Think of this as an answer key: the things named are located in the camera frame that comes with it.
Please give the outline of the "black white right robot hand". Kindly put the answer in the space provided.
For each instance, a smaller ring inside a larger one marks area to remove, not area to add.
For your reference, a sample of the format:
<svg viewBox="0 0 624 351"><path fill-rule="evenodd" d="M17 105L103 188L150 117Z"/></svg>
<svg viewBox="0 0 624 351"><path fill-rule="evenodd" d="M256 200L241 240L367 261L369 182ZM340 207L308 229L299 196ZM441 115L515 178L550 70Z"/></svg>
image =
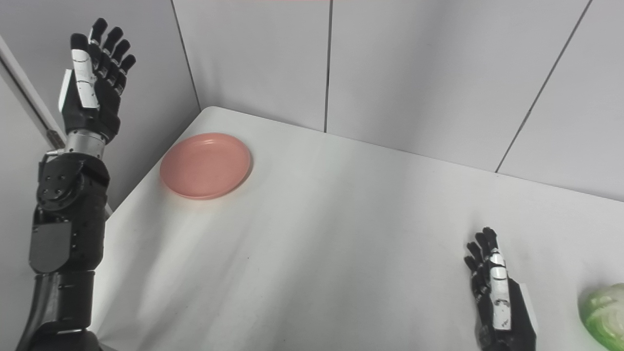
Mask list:
<svg viewBox="0 0 624 351"><path fill-rule="evenodd" d="M521 284L509 276L497 233L484 227L466 244L464 262L478 313L475 336L482 351L534 351L537 335Z"/></svg>

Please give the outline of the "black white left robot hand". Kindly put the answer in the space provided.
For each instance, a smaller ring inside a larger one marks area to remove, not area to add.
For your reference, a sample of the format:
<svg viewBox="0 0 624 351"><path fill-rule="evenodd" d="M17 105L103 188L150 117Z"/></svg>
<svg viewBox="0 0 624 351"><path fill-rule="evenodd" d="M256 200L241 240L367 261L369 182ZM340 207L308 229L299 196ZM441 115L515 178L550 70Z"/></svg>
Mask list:
<svg viewBox="0 0 624 351"><path fill-rule="evenodd" d="M67 136L84 130L109 143L119 132L121 96L137 60L123 30L108 27L98 18L89 34L71 35L72 67L65 71L58 100Z"/></svg>

